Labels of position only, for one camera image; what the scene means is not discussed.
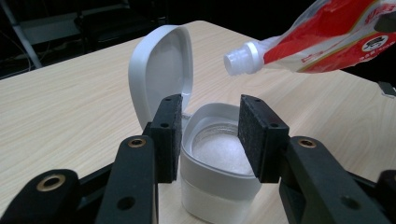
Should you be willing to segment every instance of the wooden table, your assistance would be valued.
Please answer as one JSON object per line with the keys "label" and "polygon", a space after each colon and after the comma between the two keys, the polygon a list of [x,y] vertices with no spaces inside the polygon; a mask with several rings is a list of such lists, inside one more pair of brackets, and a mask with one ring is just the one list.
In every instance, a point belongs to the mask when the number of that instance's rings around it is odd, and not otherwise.
{"label": "wooden table", "polygon": [[[229,77],[222,56],[248,36],[205,21],[185,25],[194,61],[187,113],[242,93],[263,99],[290,136],[321,141],[352,173],[376,181],[396,168],[396,101],[377,84],[342,71],[261,70]],[[34,176],[72,169],[79,177],[114,161],[120,142],[142,133],[128,86],[136,39],[0,81],[0,211]],[[204,223],[181,205],[180,183],[160,185],[160,223]],[[264,185],[246,223],[287,223],[278,185]]]}

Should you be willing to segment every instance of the open white lid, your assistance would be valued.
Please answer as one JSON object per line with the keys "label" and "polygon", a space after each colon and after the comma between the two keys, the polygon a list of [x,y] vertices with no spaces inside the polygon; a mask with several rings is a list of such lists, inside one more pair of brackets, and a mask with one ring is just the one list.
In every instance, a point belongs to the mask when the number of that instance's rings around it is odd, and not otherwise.
{"label": "open white lid", "polygon": [[182,110],[192,91],[192,49],[188,30],[164,25],[145,36],[129,62],[129,88],[134,110],[144,129],[163,98],[180,94]]}

